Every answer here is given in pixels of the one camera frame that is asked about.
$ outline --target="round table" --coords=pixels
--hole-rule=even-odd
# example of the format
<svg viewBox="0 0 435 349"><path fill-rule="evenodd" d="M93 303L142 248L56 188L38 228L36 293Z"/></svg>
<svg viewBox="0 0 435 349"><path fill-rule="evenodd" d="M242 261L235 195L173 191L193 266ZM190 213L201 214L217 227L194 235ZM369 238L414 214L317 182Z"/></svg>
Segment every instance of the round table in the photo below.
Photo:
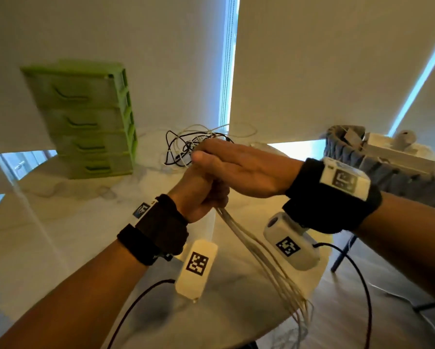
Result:
<svg viewBox="0 0 435 349"><path fill-rule="evenodd" d="M68 180L56 156L30 172L14 193L2 199L0 310L12 320L109 245L141 202L167 192L180 179L183 170L161 164L163 131L138 140L133 175ZM284 196L255 199L232 191L227 210L271 249L263 228L286 200ZM214 210L190 225L189 231L193 240L212 234L219 247L203 296L193 303L178 295L173 285L156 288L130 313L115 348L236 348L289 317L259 264ZM317 241L331 241L330 235L309 233ZM322 247L320 252L319 265L304 272L294 270L274 252L307 297L328 262L330 249ZM121 315L151 284L176 279L181 266L177 259L159 259L136 286Z"/></svg>

